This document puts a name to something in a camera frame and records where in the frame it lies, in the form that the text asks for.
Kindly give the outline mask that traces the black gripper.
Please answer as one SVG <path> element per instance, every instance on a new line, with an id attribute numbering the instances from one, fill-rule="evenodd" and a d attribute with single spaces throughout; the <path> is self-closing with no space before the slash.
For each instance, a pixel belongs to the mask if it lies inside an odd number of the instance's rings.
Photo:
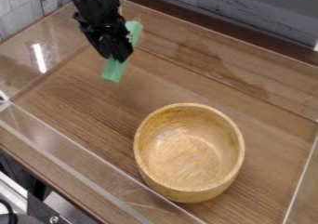
<path id="1" fill-rule="evenodd" d="M 103 58 L 125 62 L 133 53 L 133 35 L 121 15 L 119 0 L 71 0 L 75 19 L 91 45 Z"/>

